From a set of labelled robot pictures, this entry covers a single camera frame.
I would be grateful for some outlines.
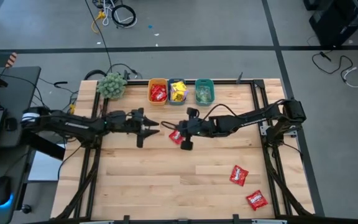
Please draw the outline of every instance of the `gray floor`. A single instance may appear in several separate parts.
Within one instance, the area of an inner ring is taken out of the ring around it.
[[[124,2],[136,10],[139,23],[131,29],[116,29],[112,24],[103,27],[108,47],[272,45],[259,0]],[[314,35],[308,24],[311,12],[301,0],[268,3],[280,45],[308,45],[306,40]],[[100,36],[91,31],[90,24],[83,1],[5,0],[0,10],[0,49],[103,47],[97,44]],[[349,40],[348,45],[358,45],[358,31]],[[318,45],[314,37],[309,42]],[[306,140],[325,214],[358,218],[358,89],[345,85],[338,73],[319,71],[311,61],[315,53],[288,51],[283,56],[295,97],[302,101],[308,117]],[[342,54],[358,67],[358,51],[332,52],[333,63],[319,57],[316,61],[333,70]],[[282,77],[274,51],[127,52],[110,56],[113,63],[127,63],[144,78],[237,78],[240,72],[244,72],[243,78]],[[88,71],[107,70],[108,60],[105,53],[20,54],[15,64],[32,65],[42,67],[42,78],[68,81],[67,88],[76,90]],[[358,69],[349,75],[349,81],[358,84]],[[39,88],[51,108],[67,104],[70,93],[41,81]],[[16,213],[12,222],[46,220],[55,188],[53,183],[30,185],[25,203],[33,205],[34,213]]]

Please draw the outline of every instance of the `plastic bin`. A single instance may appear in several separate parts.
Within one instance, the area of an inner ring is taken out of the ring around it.
[[[200,86],[208,86],[211,89],[211,101],[210,102],[201,102],[198,98],[197,98],[197,89]],[[215,90],[214,90],[214,82],[210,79],[198,79],[196,80],[196,104],[198,106],[209,106],[213,103],[213,101],[215,100]]]
[[[186,80],[184,80],[182,78],[171,78],[171,79],[168,80],[168,102],[171,105],[180,106],[180,105],[185,104],[186,99],[181,101],[181,102],[171,101],[171,83],[180,82],[180,81],[183,81],[184,84],[186,84]]]
[[[167,100],[164,100],[164,101],[161,101],[161,102],[153,102],[152,99],[151,99],[151,89],[152,89],[152,86],[154,84],[157,84],[157,85],[165,85],[165,88],[167,88],[167,80],[164,79],[164,78],[152,78],[149,80],[149,87],[148,87],[148,92],[147,92],[147,99],[149,100],[150,104],[151,105],[155,105],[155,106],[162,106],[162,105],[165,105],[165,103],[167,102]]]

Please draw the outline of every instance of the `green plant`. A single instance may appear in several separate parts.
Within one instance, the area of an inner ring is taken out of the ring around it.
[[[109,73],[99,81],[96,91],[104,98],[118,99],[124,94],[127,83],[120,73]]]

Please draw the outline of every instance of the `wooden table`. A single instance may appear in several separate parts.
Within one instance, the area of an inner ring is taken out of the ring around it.
[[[269,103],[284,98],[279,79],[264,82]],[[81,83],[75,114],[91,115],[95,88],[96,81]],[[147,86],[128,86],[123,99],[109,102],[108,111],[143,107],[151,120],[178,123],[188,119],[187,107],[194,107],[203,117],[210,107],[196,106],[194,86],[188,88],[190,93],[184,106],[152,106],[147,101]],[[214,104],[224,103],[237,114],[255,109],[249,85],[215,85],[215,94]],[[228,110],[218,107],[211,115],[224,114],[229,114]],[[171,142],[168,138],[171,130],[156,128],[161,132],[147,138],[143,149],[136,148],[134,134],[114,133],[103,138],[92,220],[122,220],[124,215],[130,215],[131,220],[230,219],[233,214],[239,214],[240,218],[274,217],[256,124],[227,138],[193,137],[192,151],[181,150]],[[295,138],[285,137],[285,142],[297,147]],[[65,157],[78,146],[78,142],[69,143]],[[299,153],[287,146],[279,150],[288,188],[313,213]],[[78,151],[62,167],[51,217],[62,212],[77,191],[83,155],[83,150]],[[243,187],[229,181],[234,165],[249,171]],[[277,185],[276,189],[283,214],[282,195]],[[246,196],[256,190],[261,190],[269,204],[255,212]],[[86,192],[82,215],[87,198]]]

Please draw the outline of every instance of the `blue bin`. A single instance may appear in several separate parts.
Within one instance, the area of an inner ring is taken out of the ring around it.
[[[185,104],[186,99],[181,101],[181,102],[171,101],[171,84],[175,83],[175,82],[180,82],[180,81],[183,81],[184,84],[186,84],[186,80],[184,80],[182,78],[171,78],[171,79],[168,80],[168,102],[171,105],[180,106],[180,105]]]
[[[197,98],[197,89],[201,86],[208,86],[211,90],[211,101],[210,102],[201,102],[200,99]],[[211,105],[215,100],[215,90],[214,90],[214,82],[208,78],[203,79],[197,79],[196,80],[196,104],[198,106],[209,106]]]

